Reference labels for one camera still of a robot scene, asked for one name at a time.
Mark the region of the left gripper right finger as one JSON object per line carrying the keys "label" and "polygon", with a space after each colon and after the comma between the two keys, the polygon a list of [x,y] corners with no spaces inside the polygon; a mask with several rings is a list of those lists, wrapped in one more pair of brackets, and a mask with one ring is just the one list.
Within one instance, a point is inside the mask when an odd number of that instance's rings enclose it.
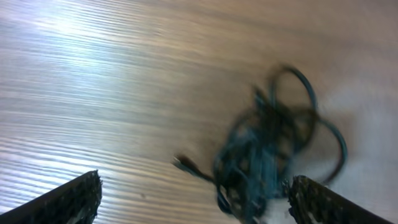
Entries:
{"label": "left gripper right finger", "polygon": [[293,177],[287,193],[298,224],[392,224],[304,175]]}

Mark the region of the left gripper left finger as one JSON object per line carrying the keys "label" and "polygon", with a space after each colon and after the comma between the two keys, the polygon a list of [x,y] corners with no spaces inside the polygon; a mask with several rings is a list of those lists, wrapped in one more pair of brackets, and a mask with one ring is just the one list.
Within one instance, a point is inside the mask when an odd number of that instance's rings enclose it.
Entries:
{"label": "left gripper left finger", "polygon": [[89,171],[1,215],[1,224],[92,224],[102,199],[98,171]]}

